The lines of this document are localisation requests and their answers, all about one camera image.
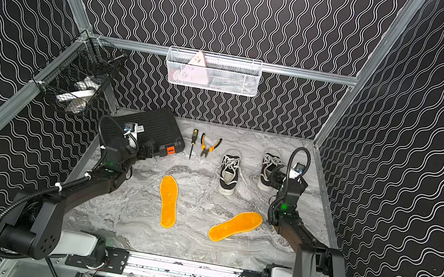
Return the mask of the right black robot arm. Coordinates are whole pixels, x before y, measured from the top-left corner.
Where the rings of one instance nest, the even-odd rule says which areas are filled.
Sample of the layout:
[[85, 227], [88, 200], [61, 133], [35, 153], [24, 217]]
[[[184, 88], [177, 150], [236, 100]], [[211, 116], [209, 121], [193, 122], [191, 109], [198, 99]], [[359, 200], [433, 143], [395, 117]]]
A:
[[275, 199], [269, 203], [268, 222], [284, 238], [295, 253], [291, 277], [346, 277], [345, 260], [336, 248], [330, 248], [309, 231], [298, 211], [298, 200], [307, 188], [304, 175], [311, 166], [311, 154], [305, 147], [291, 153], [288, 164], [295, 156], [305, 153], [306, 163], [288, 167]]

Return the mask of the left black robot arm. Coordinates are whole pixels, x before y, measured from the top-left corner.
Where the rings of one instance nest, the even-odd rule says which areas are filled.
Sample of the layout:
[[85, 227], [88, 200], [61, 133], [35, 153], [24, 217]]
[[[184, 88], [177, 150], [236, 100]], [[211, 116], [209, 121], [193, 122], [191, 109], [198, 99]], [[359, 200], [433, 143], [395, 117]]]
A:
[[145, 124], [131, 132], [110, 115], [100, 118], [101, 158], [91, 171], [70, 182], [57, 182], [42, 190], [20, 191], [0, 213], [0, 257], [43, 259], [61, 240], [63, 217], [78, 205], [117, 190], [132, 177], [133, 164], [152, 157], [156, 142], [170, 126]]

